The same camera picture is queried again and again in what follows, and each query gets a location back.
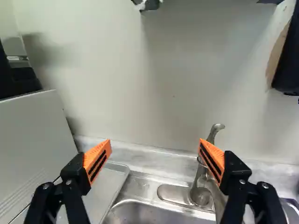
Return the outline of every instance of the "black stripe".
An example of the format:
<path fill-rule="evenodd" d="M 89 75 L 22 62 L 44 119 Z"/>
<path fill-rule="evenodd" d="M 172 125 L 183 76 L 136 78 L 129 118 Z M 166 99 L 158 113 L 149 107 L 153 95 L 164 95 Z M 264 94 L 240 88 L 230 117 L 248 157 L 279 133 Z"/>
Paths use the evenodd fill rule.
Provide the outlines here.
<path fill-rule="evenodd" d="M 106 161 L 107 156 L 105 155 L 102 162 L 99 164 L 98 168 L 95 170 L 95 172 L 93 173 L 92 177 L 90 178 L 90 182 L 92 182 L 95 178 L 95 176 L 97 175 L 97 173 L 100 171 L 101 167 L 103 166 L 104 162 Z"/>
<path fill-rule="evenodd" d="M 93 166 L 90 168 L 90 170 L 88 171 L 88 175 L 90 175 L 92 172 L 93 172 L 93 170 L 94 170 L 94 168 L 97 166 L 97 164 L 99 163 L 99 161 L 103 158 L 103 156 L 105 155 L 105 153 L 106 153 L 106 150 L 104 150 L 103 152 L 102 152 L 102 154 L 100 155 L 100 157 L 96 160 L 96 162 L 93 164 Z"/>
<path fill-rule="evenodd" d="M 203 153 L 203 151 L 201 149 L 200 149 L 200 154 L 202 155 L 202 158 L 205 160 L 207 166 L 210 168 L 210 171 L 214 174 L 214 177 L 216 178 L 217 182 L 220 183 L 219 177 L 215 173 L 214 169 L 212 168 L 211 164 L 209 163 L 209 161 L 207 160 L 205 154 Z"/>
<path fill-rule="evenodd" d="M 202 143 L 200 144 L 200 147 L 205 152 L 205 154 L 207 155 L 207 157 L 209 158 L 209 160 L 211 161 L 211 163 L 213 164 L 213 166 L 215 167 L 215 169 L 217 170 L 217 172 L 219 173 L 219 175 L 221 175 L 221 170 L 219 169 L 219 167 L 217 166 L 217 164 L 215 163 L 215 161 L 212 159 L 212 157 L 210 156 L 210 154 L 207 152 L 206 148 L 204 147 L 204 145 Z"/>

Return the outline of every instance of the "faucet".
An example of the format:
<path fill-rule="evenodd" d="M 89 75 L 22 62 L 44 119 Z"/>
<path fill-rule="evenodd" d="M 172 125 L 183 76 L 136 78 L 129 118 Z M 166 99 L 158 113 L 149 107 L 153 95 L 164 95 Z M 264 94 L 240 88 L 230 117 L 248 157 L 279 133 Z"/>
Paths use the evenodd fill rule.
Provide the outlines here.
<path fill-rule="evenodd" d="M 216 134 L 221 130 L 224 129 L 225 125 L 223 124 L 214 124 L 211 128 L 210 134 L 208 138 L 206 139 L 208 142 L 212 143 L 214 145 L 215 143 L 215 136 Z M 196 175 L 193 181 L 193 184 L 190 189 L 190 199 L 198 206 L 202 206 L 206 204 L 207 200 L 209 200 L 209 194 L 205 193 L 205 188 L 199 188 L 197 186 L 198 180 L 202 179 L 204 181 L 207 181 L 208 179 L 211 179 L 208 173 L 207 166 L 204 165 L 203 160 L 200 156 L 197 157 L 197 161 L 199 162 Z"/>
<path fill-rule="evenodd" d="M 216 134 L 224 128 L 225 125 L 223 124 L 214 124 L 206 140 L 214 145 Z M 219 187 L 217 186 L 212 176 L 209 174 L 208 168 L 206 165 L 204 165 L 204 162 L 200 156 L 197 157 L 197 161 L 199 162 L 199 164 L 193 184 L 190 189 L 190 200 L 197 206 L 203 206 L 208 203 L 208 201 L 210 200 L 210 195 L 212 195 L 215 207 L 216 223 L 220 223 L 226 205 L 227 197 L 220 191 Z M 198 180 L 202 180 L 202 182 L 205 183 L 205 187 L 198 187 Z"/>
<path fill-rule="evenodd" d="M 214 145 L 216 134 L 224 128 L 223 124 L 214 124 L 206 140 Z M 197 157 L 197 161 L 199 163 L 191 188 L 162 184 L 157 189 L 157 195 L 161 200 L 170 203 L 184 206 L 199 206 L 208 210 L 212 209 L 214 203 L 216 223 L 219 224 L 225 209 L 227 197 L 220 191 L 200 156 Z M 204 186 L 199 187 L 198 180 L 201 180 Z"/>

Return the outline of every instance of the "screw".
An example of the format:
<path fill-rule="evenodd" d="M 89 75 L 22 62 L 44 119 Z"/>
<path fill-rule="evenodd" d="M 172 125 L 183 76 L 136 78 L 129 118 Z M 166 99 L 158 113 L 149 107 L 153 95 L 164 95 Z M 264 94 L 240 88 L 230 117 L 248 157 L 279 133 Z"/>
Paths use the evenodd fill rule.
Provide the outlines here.
<path fill-rule="evenodd" d="M 68 180 L 65 184 L 66 185 L 70 185 L 71 184 L 71 180 Z"/>
<path fill-rule="evenodd" d="M 269 186 L 266 183 L 262 183 L 262 187 L 265 188 L 265 189 L 269 188 Z"/>
<path fill-rule="evenodd" d="M 244 181 L 244 180 L 242 180 L 242 179 L 240 179 L 239 182 L 240 182 L 241 184 L 246 184 L 246 181 Z"/>
<path fill-rule="evenodd" d="M 48 183 L 45 183 L 45 184 L 43 185 L 43 189 L 46 190 L 49 186 L 50 186 L 50 185 L 49 185 Z"/>

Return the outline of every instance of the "faucet base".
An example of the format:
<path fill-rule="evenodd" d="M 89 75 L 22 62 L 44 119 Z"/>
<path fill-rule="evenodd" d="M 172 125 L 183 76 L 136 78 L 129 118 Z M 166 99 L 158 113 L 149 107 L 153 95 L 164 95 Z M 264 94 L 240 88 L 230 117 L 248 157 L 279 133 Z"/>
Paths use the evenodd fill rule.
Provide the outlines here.
<path fill-rule="evenodd" d="M 210 191 L 204 187 L 198 187 L 195 190 L 200 192 L 199 196 L 201 196 L 201 198 L 197 199 L 196 203 L 190 198 L 189 187 L 162 184 L 158 187 L 157 194 L 162 201 L 187 207 L 199 206 L 200 209 L 214 211 L 213 199 Z"/>

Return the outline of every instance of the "white wall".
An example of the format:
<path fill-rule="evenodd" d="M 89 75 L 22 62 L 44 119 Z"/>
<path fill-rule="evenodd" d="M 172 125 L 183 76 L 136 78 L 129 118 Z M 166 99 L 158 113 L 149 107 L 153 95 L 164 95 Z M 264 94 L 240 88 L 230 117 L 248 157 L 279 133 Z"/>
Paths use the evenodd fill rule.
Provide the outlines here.
<path fill-rule="evenodd" d="M 7 55 L 26 55 L 11 0 L 0 0 L 0 39 Z"/>
<path fill-rule="evenodd" d="M 28 56 L 57 88 L 77 134 L 299 164 L 296 98 L 266 87 L 269 55 L 295 0 L 14 0 Z"/>

